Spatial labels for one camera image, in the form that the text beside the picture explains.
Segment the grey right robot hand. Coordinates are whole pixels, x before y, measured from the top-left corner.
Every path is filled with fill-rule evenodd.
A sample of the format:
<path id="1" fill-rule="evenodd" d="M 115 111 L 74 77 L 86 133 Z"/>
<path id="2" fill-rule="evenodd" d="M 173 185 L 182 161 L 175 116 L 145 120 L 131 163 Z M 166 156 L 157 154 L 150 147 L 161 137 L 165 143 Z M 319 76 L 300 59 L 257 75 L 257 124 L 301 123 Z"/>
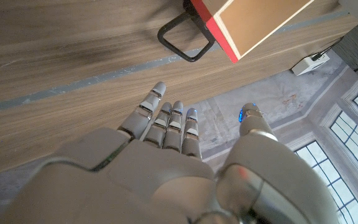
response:
<path id="1" fill-rule="evenodd" d="M 197 112 L 158 82 L 117 128 L 64 144 L 0 223 L 337 223 L 321 177 L 280 143 L 257 105 L 239 113 L 223 166 L 203 162 Z"/>

